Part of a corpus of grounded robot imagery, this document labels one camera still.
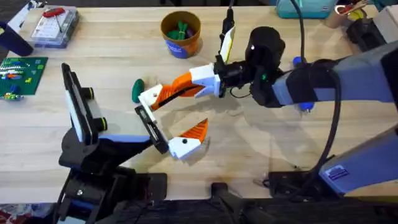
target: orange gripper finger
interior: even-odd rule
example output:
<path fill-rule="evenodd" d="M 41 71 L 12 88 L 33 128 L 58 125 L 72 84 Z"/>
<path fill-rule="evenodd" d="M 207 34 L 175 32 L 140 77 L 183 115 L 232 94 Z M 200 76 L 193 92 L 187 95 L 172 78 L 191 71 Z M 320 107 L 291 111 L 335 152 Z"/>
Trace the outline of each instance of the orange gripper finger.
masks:
<path fill-rule="evenodd" d="M 180 96 L 195 96 L 195 94 L 197 94 L 200 90 L 204 88 L 204 86 L 193 84 L 191 73 L 187 72 L 184 75 L 176 78 L 171 85 L 163 85 L 162 90 L 160 91 L 156 99 L 156 102 L 150 107 L 153 110 L 159 109 L 161 107 L 161 105 L 159 105 L 160 102 L 171 97 L 178 91 L 184 90 L 189 87 L 192 87 L 192 89 L 187 90 Z"/>
<path fill-rule="evenodd" d="M 198 123 L 195 127 L 181 134 L 180 137 L 199 139 L 200 143 L 202 143 L 205 140 L 208 125 L 209 122 L 206 118 Z"/>

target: wooden tabletop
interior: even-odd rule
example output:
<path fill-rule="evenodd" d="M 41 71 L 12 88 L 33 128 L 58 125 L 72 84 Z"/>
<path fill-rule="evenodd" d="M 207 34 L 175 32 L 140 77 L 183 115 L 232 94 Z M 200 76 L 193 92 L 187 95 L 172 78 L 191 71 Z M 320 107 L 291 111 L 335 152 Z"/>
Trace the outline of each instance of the wooden tabletop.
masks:
<path fill-rule="evenodd" d="M 176 10 L 194 12 L 201 20 L 201 49 L 190 59 L 171 56 L 160 33 L 160 22 Z M 39 88 L 23 101 L 0 101 L 0 203 L 54 202 L 68 169 L 58 165 L 61 140 L 70 128 L 60 64 L 68 63 L 83 86 L 94 88 L 102 111 L 134 114 L 131 88 L 138 78 L 147 86 L 171 83 L 189 68 L 215 61 L 223 7 L 79 8 L 81 20 L 67 49 L 35 49 L 32 56 L 49 57 Z M 28 38 L 42 9 L 30 11 L 21 35 Z M 368 14 L 376 13 L 371 8 Z M 286 43 L 281 68 L 287 70 L 300 52 L 299 22 L 280 19 L 274 7 L 234 8 L 237 30 L 230 62 L 244 59 L 250 31 L 277 29 Z M 305 56 L 341 58 L 353 46 L 339 29 L 320 20 L 305 20 Z M 236 94 L 246 94 L 247 89 Z M 161 155 L 154 147 L 125 166 L 138 172 L 168 174 L 169 199 L 208 198 L 212 182 L 223 181 L 243 197 L 269 197 L 253 183 L 270 170 L 311 168 L 318 160 L 330 129 L 333 103 L 317 103 L 302 116 L 293 106 L 267 109 L 248 97 L 177 99 L 156 112 L 167 134 L 180 134 L 203 118 L 210 119 L 205 145 L 184 161 Z M 346 101 L 333 153 L 339 154 L 396 124 L 393 104 Z M 397 182 L 359 189 L 349 195 L 398 195 Z"/>

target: green circuit board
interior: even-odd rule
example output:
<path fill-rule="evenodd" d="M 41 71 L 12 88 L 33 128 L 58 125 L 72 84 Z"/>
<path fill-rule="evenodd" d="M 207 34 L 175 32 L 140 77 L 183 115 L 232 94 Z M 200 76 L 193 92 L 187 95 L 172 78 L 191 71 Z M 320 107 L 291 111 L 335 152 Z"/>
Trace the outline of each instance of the green circuit board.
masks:
<path fill-rule="evenodd" d="M 11 85 L 19 86 L 20 90 L 16 93 L 18 95 L 34 95 L 48 59 L 48 57 L 5 58 L 0 65 L 0 96 L 9 93 Z M 22 77 L 3 79 L 4 72 L 19 73 Z"/>

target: label sticker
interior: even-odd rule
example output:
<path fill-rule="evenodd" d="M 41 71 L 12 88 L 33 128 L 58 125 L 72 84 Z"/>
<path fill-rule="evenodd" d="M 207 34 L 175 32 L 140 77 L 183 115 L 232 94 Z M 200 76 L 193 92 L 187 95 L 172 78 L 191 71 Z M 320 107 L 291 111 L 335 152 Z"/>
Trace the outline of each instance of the label sticker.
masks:
<path fill-rule="evenodd" d="M 325 174 L 329 177 L 330 180 L 337 180 L 344 176 L 347 176 L 349 172 L 344 169 L 342 165 L 337 165 L 326 170 Z"/>
<path fill-rule="evenodd" d="M 180 47 L 178 44 L 175 44 L 169 40 L 166 40 L 166 44 L 169 47 L 169 50 L 171 51 L 171 53 L 174 55 L 174 57 L 177 58 L 187 58 L 188 54 L 187 51 Z"/>

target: clear plastic container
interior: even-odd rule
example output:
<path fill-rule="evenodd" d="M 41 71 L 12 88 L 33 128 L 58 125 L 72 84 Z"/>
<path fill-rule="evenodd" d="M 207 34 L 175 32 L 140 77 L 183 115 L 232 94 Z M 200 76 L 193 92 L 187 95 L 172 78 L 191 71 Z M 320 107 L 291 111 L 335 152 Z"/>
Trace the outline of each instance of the clear plastic container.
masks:
<path fill-rule="evenodd" d="M 45 6 L 44 11 L 62 7 L 65 12 L 57 17 L 41 17 L 30 41 L 35 47 L 58 48 L 67 47 L 78 22 L 79 13 L 73 6 Z"/>
<path fill-rule="evenodd" d="M 334 9 L 337 0 L 294 0 L 301 9 L 303 18 L 324 19 Z M 298 18 L 290 0 L 277 0 L 276 9 L 278 16 L 284 19 Z"/>

